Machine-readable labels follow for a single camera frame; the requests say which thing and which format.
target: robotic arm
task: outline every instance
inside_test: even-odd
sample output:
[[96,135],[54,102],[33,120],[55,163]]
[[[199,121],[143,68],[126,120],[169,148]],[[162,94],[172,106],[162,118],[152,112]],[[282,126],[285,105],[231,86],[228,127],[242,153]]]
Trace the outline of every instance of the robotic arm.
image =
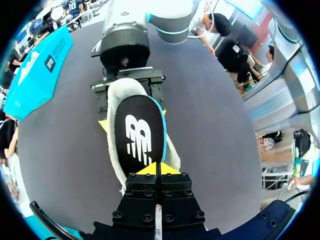
[[107,72],[143,68],[150,55],[147,24],[156,26],[165,42],[182,43],[188,37],[193,8],[193,0],[110,0],[103,39],[91,56],[100,56]]

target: chair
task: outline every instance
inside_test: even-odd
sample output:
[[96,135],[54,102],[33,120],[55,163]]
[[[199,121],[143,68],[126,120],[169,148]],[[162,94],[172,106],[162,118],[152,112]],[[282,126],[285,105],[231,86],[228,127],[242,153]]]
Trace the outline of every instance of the chair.
[[83,15],[81,16],[81,22],[82,23],[85,23],[85,22],[88,22],[90,21],[92,18],[93,18],[93,14],[91,11],[86,11],[83,13]]

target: black bag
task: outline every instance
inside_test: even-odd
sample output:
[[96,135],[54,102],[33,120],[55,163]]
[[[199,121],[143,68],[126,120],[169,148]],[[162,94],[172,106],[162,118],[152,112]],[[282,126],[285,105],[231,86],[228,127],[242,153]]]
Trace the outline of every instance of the black bag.
[[301,129],[299,131],[295,131],[293,133],[293,137],[295,140],[295,147],[299,149],[299,158],[303,157],[309,151],[311,146],[310,134]]
[[262,138],[264,138],[264,139],[272,138],[274,140],[274,143],[276,144],[276,143],[281,142],[283,136],[284,136],[284,134],[282,133],[282,131],[276,131],[276,132],[268,133],[268,134],[264,135]]

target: black frame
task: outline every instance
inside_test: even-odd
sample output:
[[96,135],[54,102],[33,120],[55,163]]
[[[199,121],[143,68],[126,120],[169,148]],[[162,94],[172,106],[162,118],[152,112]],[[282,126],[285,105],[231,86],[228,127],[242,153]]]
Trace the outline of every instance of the black frame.
[[[29,1],[3,1],[2,9],[12,10],[8,11],[10,21],[0,21],[2,41],[1,56],[4,60],[9,52],[7,48],[11,42],[12,37],[17,34],[17,30],[21,28],[22,22],[26,18],[31,19],[32,15],[39,12],[39,0]],[[319,71],[319,51],[318,51],[318,38],[314,37],[315,31],[310,30],[312,22],[319,14],[317,7],[310,7],[309,2],[301,4],[288,4],[285,0],[277,1],[279,7],[287,13],[288,17],[292,19],[296,27],[299,29],[301,35],[304,37],[305,42],[311,51],[314,64]],[[305,239],[316,239],[319,229],[317,222],[318,213],[320,213],[320,176],[317,176],[317,184],[312,189],[309,198],[306,200],[303,208],[286,229],[281,236],[281,239],[296,239],[297,236],[303,236]],[[1,234],[8,235],[10,239],[39,239],[33,231],[29,228],[22,216],[16,210],[10,196],[7,194],[4,183],[0,182],[0,203],[1,203],[1,217],[6,219],[1,224]]]

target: white label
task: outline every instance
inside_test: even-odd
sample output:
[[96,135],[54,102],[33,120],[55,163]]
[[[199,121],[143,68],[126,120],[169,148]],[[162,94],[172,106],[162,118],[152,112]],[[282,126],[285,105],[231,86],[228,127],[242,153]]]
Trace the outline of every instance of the white label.
[[240,48],[237,45],[234,45],[232,48],[236,53],[240,51]]

